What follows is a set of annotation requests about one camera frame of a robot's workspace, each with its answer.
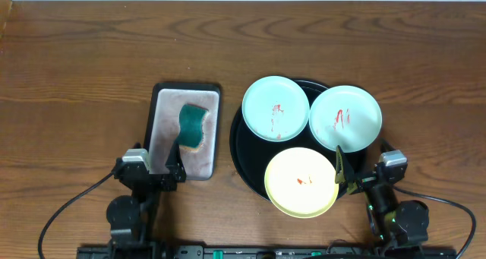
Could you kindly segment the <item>pale yellow plate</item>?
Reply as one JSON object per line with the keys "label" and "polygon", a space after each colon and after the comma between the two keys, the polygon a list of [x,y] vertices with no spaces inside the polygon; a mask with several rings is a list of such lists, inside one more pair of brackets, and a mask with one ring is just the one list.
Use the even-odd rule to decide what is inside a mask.
{"label": "pale yellow plate", "polygon": [[336,170],[321,153],[293,147],[276,154],[268,163],[264,187],[272,204],[300,219],[319,216],[337,199]]}

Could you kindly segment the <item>green scouring sponge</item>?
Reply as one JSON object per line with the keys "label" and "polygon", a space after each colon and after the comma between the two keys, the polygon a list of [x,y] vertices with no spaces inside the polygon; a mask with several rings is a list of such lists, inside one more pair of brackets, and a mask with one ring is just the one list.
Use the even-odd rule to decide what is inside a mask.
{"label": "green scouring sponge", "polygon": [[205,108],[185,104],[178,116],[178,145],[188,150],[197,151],[204,141],[204,120],[208,111]]}

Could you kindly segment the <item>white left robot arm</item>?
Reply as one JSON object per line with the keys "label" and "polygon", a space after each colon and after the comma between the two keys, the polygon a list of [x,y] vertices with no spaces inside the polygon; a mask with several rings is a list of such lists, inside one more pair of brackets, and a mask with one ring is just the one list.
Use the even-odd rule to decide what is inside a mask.
{"label": "white left robot arm", "polygon": [[141,245],[148,239],[153,222],[150,214],[157,209],[159,195],[175,191],[186,180],[178,141],[169,151],[167,174],[153,174],[149,168],[148,151],[136,147],[118,158],[112,170],[113,177],[131,190],[131,195],[117,197],[106,210],[112,243],[120,248]]}

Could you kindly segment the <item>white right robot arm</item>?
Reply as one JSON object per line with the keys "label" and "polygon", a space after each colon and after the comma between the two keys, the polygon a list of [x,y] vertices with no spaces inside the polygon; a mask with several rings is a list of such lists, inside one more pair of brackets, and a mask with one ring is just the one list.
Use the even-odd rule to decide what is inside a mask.
{"label": "white right robot arm", "polygon": [[394,185],[404,179],[407,157],[382,141],[381,155],[372,169],[356,172],[343,149],[336,147],[335,183],[349,195],[363,193],[373,233],[387,247],[420,245],[428,240],[429,209],[421,201],[398,201]]}

